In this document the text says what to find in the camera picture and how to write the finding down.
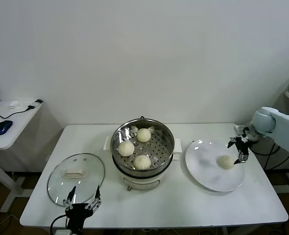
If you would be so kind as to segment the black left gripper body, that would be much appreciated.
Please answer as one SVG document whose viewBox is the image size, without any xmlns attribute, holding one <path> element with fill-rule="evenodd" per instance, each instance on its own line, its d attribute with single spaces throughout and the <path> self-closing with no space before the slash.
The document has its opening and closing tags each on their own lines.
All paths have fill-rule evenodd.
<svg viewBox="0 0 289 235">
<path fill-rule="evenodd" d="M 82 232 L 84 222 L 94 214 L 95 208 L 88 203 L 73 204 L 72 209 L 66 210 L 68 223 L 66 228 L 72 232 Z"/>
</svg>

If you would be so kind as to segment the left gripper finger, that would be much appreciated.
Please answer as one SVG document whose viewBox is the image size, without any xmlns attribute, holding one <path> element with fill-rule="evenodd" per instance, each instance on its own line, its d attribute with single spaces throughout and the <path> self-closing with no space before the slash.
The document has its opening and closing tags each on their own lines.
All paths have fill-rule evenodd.
<svg viewBox="0 0 289 235">
<path fill-rule="evenodd" d="M 74 186 L 72 188 L 72 190 L 69 192 L 67 198 L 63 200 L 63 205 L 64 205 L 66 210 L 69 210 L 72 207 L 71 202 L 72 202 L 72 199 L 73 199 L 73 197 L 75 195 L 75 191 L 76 191 L 76 186 Z"/>
<path fill-rule="evenodd" d="M 89 202 L 87 206 L 85 206 L 85 209 L 89 211 L 96 211 L 100 207 L 100 205 L 101 205 L 101 194 L 100 194 L 100 187 L 98 186 L 93 200 Z"/>
</svg>

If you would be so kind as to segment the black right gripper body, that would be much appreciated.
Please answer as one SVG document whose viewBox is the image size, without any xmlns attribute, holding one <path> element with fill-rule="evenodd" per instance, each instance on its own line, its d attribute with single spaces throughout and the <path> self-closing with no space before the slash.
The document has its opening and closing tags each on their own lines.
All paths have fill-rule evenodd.
<svg viewBox="0 0 289 235">
<path fill-rule="evenodd" d="M 251 147 L 251 141 L 250 140 L 243 140 L 241 137 L 235 138 L 235 145 L 238 150 L 238 152 L 241 152 L 242 154 L 249 154 L 248 150 Z"/>
</svg>

